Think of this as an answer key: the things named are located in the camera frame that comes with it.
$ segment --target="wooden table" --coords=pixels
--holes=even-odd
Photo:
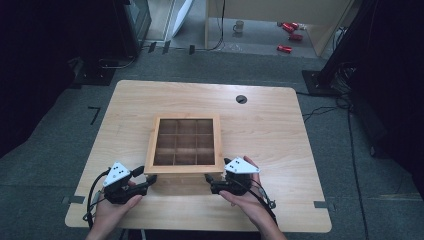
[[[208,48],[209,18],[221,18],[223,2],[224,0],[208,0],[206,3],[205,48]],[[354,2],[355,0],[226,0],[224,17],[306,24],[314,50],[321,56],[338,27],[351,13]]]
[[[246,96],[247,102],[239,104],[238,95]],[[220,114],[223,155],[231,159],[247,155],[259,165],[262,184],[271,200],[276,200],[274,213],[282,231],[330,231],[327,209],[314,207],[314,201],[324,201],[324,196],[291,88],[120,81],[75,195],[87,197],[94,179],[116,160],[130,170],[143,165],[154,115],[175,112]],[[70,205],[68,226],[87,227],[81,220],[85,204]],[[211,194],[207,184],[165,191],[153,185],[119,226],[256,231],[238,207]]]

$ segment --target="wooden grid box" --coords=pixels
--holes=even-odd
[[[222,175],[218,114],[161,114],[153,127],[144,168],[145,175],[158,175],[153,186],[206,184],[205,173]]]

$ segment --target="human hand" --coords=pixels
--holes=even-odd
[[[128,185],[134,186],[135,183],[129,181]],[[104,195],[100,194],[94,224],[86,239],[106,239],[127,212],[136,206],[142,198],[143,196],[136,195],[128,200],[127,203],[120,205],[112,204],[106,199],[103,200]]]
[[[258,167],[249,157],[244,156],[243,159],[253,166]],[[262,196],[259,192],[259,188],[261,188],[259,173],[251,174],[251,178],[252,187],[250,190],[257,196]],[[250,221],[258,228],[262,235],[262,239],[286,239],[267,210],[265,210],[258,199],[250,192],[246,192],[242,196],[236,196],[227,191],[220,191],[219,195],[230,202],[231,206],[234,207],[237,205],[241,208],[241,210],[249,217]]]

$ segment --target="person's arm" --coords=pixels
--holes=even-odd
[[[121,219],[127,212],[137,205],[143,196],[136,195],[132,197],[126,204],[112,204],[108,200],[99,202],[96,207],[96,216],[94,224],[87,235],[86,240],[104,240],[112,233]]]
[[[244,157],[244,160],[256,166],[252,159]],[[258,191],[258,183],[260,184],[259,174],[252,174],[252,188],[258,196],[261,194]],[[247,192],[243,196],[235,196],[227,191],[219,192],[225,200],[229,201],[232,206],[239,206],[241,210],[249,217],[250,221],[256,226],[261,233],[262,240],[282,240],[286,239],[280,231],[277,224],[251,193]]]

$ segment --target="red object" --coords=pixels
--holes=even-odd
[[[289,46],[284,46],[284,45],[278,45],[278,47],[277,47],[277,51],[280,51],[280,52],[285,52],[285,53],[291,53],[291,51],[292,51],[292,48],[291,47],[289,47]]]
[[[289,40],[302,41],[302,39],[303,39],[303,36],[300,35],[300,34],[294,34],[294,33],[292,33],[289,36]]]
[[[288,33],[293,33],[294,28],[290,25],[290,23],[283,23],[281,27],[286,30]]]
[[[290,26],[292,26],[294,28],[294,30],[299,29],[299,24],[298,23],[289,23]]]

